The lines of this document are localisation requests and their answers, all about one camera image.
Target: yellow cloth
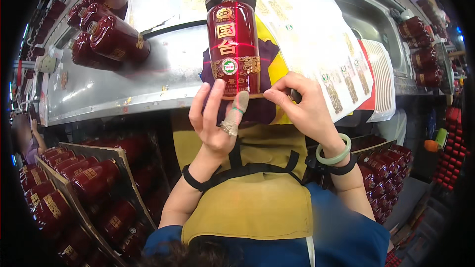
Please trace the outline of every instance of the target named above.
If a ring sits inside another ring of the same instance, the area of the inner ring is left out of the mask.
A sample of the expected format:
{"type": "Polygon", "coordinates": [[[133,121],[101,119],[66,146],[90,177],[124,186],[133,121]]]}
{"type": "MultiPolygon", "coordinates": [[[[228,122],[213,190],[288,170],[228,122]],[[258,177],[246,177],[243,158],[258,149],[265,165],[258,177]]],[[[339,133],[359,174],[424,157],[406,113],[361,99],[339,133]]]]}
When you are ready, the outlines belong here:
{"type": "MultiPolygon", "coordinates": [[[[272,34],[265,27],[264,23],[262,23],[262,21],[258,18],[258,16],[256,16],[256,28],[258,31],[258,37],[260,39],[262,39],[265,42],[270,40],[273,44],[277,45],[276,40],[273,38],[272,34]]],[[[274,58],[272,63],[270,63],[267,71],[269,71],[269,78],[270,78],[271,85],[274,85],[276,81],[278,81],[280,78],[282,78],[284,75],[286,75],[289,72],[287,66],[285,65],[284,59],[282,58],[282,53],[280,51],[277,53],[277,56],[274,58]]],[[[288,118],[287,114],[279,106],[276,105],[276,117],[271,122],[271,125],[272,124],[291,124],[291,123],[292,122],[288,118]]]]}
{"type": "MultiPolygon", "coordinates": [[[[293,125],[256,125],[239,131],[242,163],[270,163],[284,168],[290,151],[300,154],[294,169],[303,178],[305,136],[293,125]]],[[[201,146],[194,131],[173,133],[180,167],[191,163],[201,146]]],[[[221,171],[230,168],[229,159],[221,171]]],[[[256,173],[233,178],[208,190],[183,226],[182,241],[215,235],[258,240],[312,235],[310,193],[291,175],[256,173]]]]}

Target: purple cloth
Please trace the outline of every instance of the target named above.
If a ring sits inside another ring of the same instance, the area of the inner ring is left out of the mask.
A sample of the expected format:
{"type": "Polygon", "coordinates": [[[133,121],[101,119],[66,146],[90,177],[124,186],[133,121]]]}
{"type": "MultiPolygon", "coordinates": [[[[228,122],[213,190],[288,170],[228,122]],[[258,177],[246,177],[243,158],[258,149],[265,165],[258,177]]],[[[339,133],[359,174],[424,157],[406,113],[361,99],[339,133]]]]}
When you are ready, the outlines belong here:
{"type": "Polygon", "coordinates": [[[25,157],[27,164],[36,163],[35,155],[38,156],[38,148],[39,148],[38,143],[33,143],[33,138],[30,139],[30,142],[28,143],[26,157],[25,157]]]}
{"type": "MultiPolygon", "coordinates": [[[[279,52],[279,47],[271,41],[263,41],[259,39],[259,56],[261,57],[261,84],[260,91],[270,89],[269,68],[270,63],[274,60],[279,52]]],[[[213,72],[211,70],[210,50],[203,52],[203,72],[201,73],[201,80],[210,83],[211,87],[214,85],[213,72]]],[[[220,124],[226,116],[226,106],[229,101],[223,100],[219,106],[217,113],[217,123],[220,124]]],[[[265,98],[256,98],[249,101],[247,111],[242,118],[242,122],[250,123],[257,122],[262,124],[270,124],[276,117],[276,105],[265,98]]]]}

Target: jade bangle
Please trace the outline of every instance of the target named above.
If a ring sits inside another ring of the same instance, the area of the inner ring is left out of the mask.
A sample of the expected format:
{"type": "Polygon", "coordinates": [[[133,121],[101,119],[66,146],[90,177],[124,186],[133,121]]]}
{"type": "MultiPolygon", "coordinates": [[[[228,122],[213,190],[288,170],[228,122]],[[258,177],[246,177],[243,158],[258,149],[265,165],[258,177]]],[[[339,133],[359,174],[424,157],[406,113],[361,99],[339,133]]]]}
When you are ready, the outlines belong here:
{"type": "Polygon", "coordinates": [[[323,147],[322,147],[322,145],[318,145],[317,151],[315,152],[315,156],[317,157],[318,162],[320,162],[324,165],[333,165],[333,164],[336,164],[336,163],[340,162],[341,160],[343,160],[350,153],[350,149],[352,148],[351,139],[346,134],[343,134],[343,133],[338,133],[338,135],[340,136],[340,138],[343,141],[346,142],[345,150],[336,157],[323,158],[322,156],[320,156],[320,153],[322,152],[323,147]]]}

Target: sink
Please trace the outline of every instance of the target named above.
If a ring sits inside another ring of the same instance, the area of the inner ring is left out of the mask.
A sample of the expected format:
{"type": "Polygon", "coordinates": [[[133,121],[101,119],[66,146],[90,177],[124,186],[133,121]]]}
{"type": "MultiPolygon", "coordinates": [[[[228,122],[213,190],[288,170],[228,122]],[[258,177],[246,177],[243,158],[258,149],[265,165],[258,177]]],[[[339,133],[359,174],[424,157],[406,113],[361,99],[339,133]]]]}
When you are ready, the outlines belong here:
{"type": "Polygon", "coordinates": [[[410,76],[396,22],[389,9],[376,0],[335,0],[343,19],[358,39],[369,39],[384,45],[391,58],[394,75],[410,76]]]}

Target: metal workbench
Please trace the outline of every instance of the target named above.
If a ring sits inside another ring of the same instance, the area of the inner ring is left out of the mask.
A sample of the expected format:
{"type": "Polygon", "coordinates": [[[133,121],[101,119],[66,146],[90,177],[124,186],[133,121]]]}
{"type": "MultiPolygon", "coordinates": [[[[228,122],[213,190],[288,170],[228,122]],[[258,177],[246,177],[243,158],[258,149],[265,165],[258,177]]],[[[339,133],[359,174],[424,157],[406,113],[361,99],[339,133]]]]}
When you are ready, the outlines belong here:
{"type": "Polygon", "coordinates": [[[190,106],[201,85],[206,25],[159,34],[148,39],[150,55],[141,64],[124,64],[119,72],[74,64],[64,50],[66,89],[61,69],[48,82],[48,125],[190,106]]]}

